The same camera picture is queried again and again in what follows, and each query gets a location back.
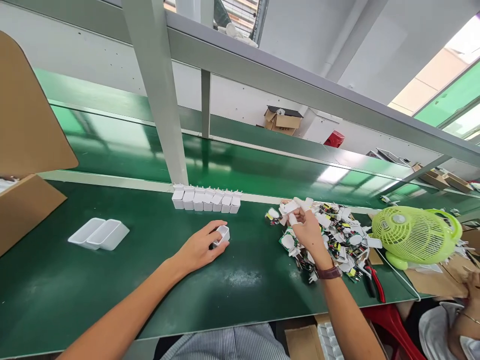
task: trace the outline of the red pliers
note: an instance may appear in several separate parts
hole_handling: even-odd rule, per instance
[[[385,293],[382,284],[377,276],[377,271],[372,267],[372,262],[367,259],[365,270],[370,273],[371,277],[367,276],[367,289],[371,298],[376,298],[377,293],[381,303],[385,304]]]

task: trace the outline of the striped shirt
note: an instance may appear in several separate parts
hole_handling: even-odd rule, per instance
[[[288,360],[267,323],[182,336],[160,360]]]

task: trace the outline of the wristwatch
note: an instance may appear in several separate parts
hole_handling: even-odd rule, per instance
[[[342,277],[342,270],[338,266],[333,265],[332,268],[328,270],[320,270],[319,268],[316,269],[319,279],[329,280]]]

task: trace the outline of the fan grille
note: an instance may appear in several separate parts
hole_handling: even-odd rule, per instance
[[[393,215],[402,215],[402,224]],[[438,255],[446,238],[442,220],[430,212],[407,206],[388,207],[372,221],[372,231],[392,254],[413,262],[426,262]]]

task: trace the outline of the hand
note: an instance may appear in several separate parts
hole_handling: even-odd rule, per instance
[[[320,270],[328,270],[333,266],[332,258],[325,248],[322,238],[322,228],[312,210],[307,209],[304,202],[295,198],[295,201],[301,206],[293,211],[296,220],[303,224],[292,225],[293,232],[302,244],[312,255],[315,265]]]
[[[190,236],[181,249],[172,257],[172,260],[185,274],[210,264],[225,251],[225,248],[229,245],[228,241],[222,241],[213,250],[209,249],[211,243],[222,238],[218,231],[213,231],[220,225],[227,225],[227,222],[223,220],[210,221],[205,227]]]

